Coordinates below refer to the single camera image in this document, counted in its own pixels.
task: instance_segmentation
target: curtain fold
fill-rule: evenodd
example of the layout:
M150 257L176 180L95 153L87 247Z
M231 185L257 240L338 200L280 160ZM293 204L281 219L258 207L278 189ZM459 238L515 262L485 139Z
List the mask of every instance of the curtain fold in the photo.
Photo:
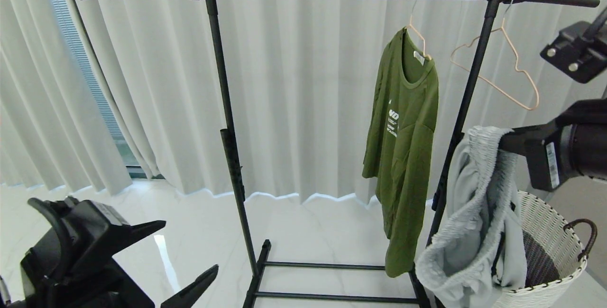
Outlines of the curtain fold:
M413 0L217 2L247 194L297 192L305 200L314 193L355 193L368 202L374 184L360 173L377 66L385 44L408 23ZM204 187L230 191L219 135L225 120L204 2L85 0L75 6L108 94L133 136L131 148L146 151L142 158L149 169L184 193ZM449 55L479 34L485 6L462 0L419 0L416 5L414 22L440 79L429 196L468 76L449 63ZM558 29L597 12L550 4L513 6L506 28L521 67L538 83L540 108L529 113L479 81L466 129L537 124L559 114L564 99L577 90L570 79L545 66L538 53ZM458 61L470 64L473 53L462 51ZM531 103L531 87L513 65L505 39L493 36L481 73ZM604 88L604 77L595 84Z
M110 193L130 185L50 0L0 0L0 10L2 180Z

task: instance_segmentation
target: brown basket handle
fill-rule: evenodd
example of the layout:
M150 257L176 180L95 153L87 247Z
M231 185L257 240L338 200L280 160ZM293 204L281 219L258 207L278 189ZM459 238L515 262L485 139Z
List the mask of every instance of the brown basket handle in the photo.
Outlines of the brown basket handle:
M588 239L588 243L586 243L586 248L584 248L584 250L582 250L577 256L578 261L580 261L584 256L588 257L588 254L590 253L590 250L592 250L592 246L597 240L598 235L597 225L594 224L594 222L590 219L586 218L575 219L575 221L565 224L565 226L563 226L563 230L567 230L568 228L573 229L577 224L581 222L585 222L586 224L590 225L590 239Z

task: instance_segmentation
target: clothes hanger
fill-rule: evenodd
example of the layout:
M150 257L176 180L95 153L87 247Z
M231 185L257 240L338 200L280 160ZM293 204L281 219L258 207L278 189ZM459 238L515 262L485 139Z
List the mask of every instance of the clothes hanger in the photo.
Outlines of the clothes hanger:
M409 17L409 25L405 26L405 29L411 29L413 32L417 34L417 36L421 39L423 48L422 48L422 56L423 58L428 58L428 60L432 60L432 57L429 54L425 53L425 38L419 33L419 31L414 27L414 10L417 4L417 0L414 2L414 7L411 8L411 16Z
M480 79L482 79L483 81L486 81L490 86L493 86L497 91L501 92L504 96L508 97L511 101L513 101L514 103L516 103L517 105L520 105L521 107L523 107L524 109L527 110L533 110L536 109L539 105L540 105L540 92L537 90L537 86L535 85L535 82L533 81L533 79L531 78L531 75L529 75L529 72L525 71L525 70L521 70L518 68L518 52L516 51L516 47L514 47L514 45L512 44L512 41L510 40L510 37L508 36L508 33L506 32L506 29L504 28L504 25L506 23L506 14L508 12L508 10L510 9L510 6L512 6L512 3L514 3L514 0L510 0L510 4L508 5L508 7L506 8L506 11L504 12L504 16L501 20L501 26L492 30L491 33L496 32L496 31L501 31L504 34L504 37L506 38L506 41L508 42L508 45L510 46L510 49L512 49L512 52L514 52L514 57L515 57L515 62L514 62L514 70L516 72L522 72L525 74L525 76L527 77L527 79L529 80L529 83L531 84L531 86L533 87L533 91L535 92L535 105L533 107L527 107L526 105L522 104L520 101L516 100L514 97L510 96L509 94L507 94L507 92L505 92L504 90L500 89L497 85L495 85L492 81L486 79L485 77L479 75L478 77ZM480 38L480 36L477 36L476 38L474 38L472 40L472 42L470 42L470 44L463 44L460 45L458 47L455 48L455 50L451 53L451 57L449 58L449 60L455 64L456 66L459 66L460 68L470 72L470 69L466 68L465 66L462 66L461 64L457 63L455 60L453 60L453 56L455 55L455 52L458 51L458 49L462 48L462 47L471 47L474 42L476 42L478 39Z

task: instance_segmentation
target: clothes rack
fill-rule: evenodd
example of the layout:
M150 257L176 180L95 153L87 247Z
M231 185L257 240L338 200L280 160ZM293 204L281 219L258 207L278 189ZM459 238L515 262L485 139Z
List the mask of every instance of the clothes rack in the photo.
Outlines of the clothes rack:
M223 109L225 111L226 128L221 130L221 138L225 149L226 160L228 162L228 168L230 170L230 179L232 187L234 188L234 198L236 199L236 207L238 209L240 223L245 238L245 246L251 264L252 279L245 297L243 304L244 308L252 308L255 304L255 300L258 297L265 298L282 298L282 299L321 299L321 300L336 300L336 301L358 301L358 302L390 302L390 303L404 303L404 304L417 304L422 308L429 308L430 301L423 289L423 286L417 279L414 269L409 272L411 282L413 284L414 293L416 297L414 299L408 298L395 298L395 297L363 297L363 296L349 296L349 295L320 295L314 293L282 293L273 291L260 291L259 287L264 276L264 270L267 267L296 267L296 268L312 268L312 269L341 269L341 270L360 270L360 271L383 271L383 266L378 265L351 265L351 264L333 264L333 263L296 263L296 262L277 262L269 261L269 251L271 249L271 243L269 239L266 239L262 245L262 250L259 257L256 259L253 243L251 241L251 232L249 229L249 223L247 221L247 213L245 211L245 189L243 187L240 161L238 155L238 148L236 144L236 133L234 131L234 118L232 116L232 106L230 104L230 92L228 90L228 77L226 75L225 59L223 56L223 47L221 44L221 34L219 30L219 17L217 0L204 0L206 2L206 8L209 15L211 34L213 39L213 46L215 51L215 59L217 62L217 70L219 72L219 84L221 87L221 98L223 100ZM468 83L464 90L464 96L462 97L460 109L457 115L457 120L453 128L453 134L451 135L451 141L449 143L449 149L445 159L442 173L440 176L440 182L438 189L434 194L434 201L432 208L436 211L434 220L432 222L432 228L430 236L428 237L428 243L431 243L431 237L438 231L442 215L444 213L446 195L445 185L447 180L447 173L449 170L449 164L453 157L453 151L455 146L463 138L464 134L462 129L464 127L464 121L466 120L466 114L468 107L470 106L470 100L474 93L474 88L477 83L477 77L479 70L483 62L485 50L487 48L488 38L492 25L494 23L495 16L497 14L500 3L522 3L522 2L534 2L534 3L551 3L551 4L565 4L571 6L584 6L584 7L596 7L599 4L599 0L485 0L487 1L487 8L484 15L483 28L481 29L480 38L478 40L477 49L474 55L472 66L470 68L470 74L468 76Z

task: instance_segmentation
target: green t-shirt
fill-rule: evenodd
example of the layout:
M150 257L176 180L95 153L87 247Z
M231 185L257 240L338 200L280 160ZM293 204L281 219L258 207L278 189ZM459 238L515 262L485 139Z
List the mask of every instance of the green t-shirt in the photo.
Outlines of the green t-shirt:
M377 72L362 176L377 176L376 195L390 239L386 274L412 269L423 224L432 136L438 111L434 60L421 57L405 29L384 49Z

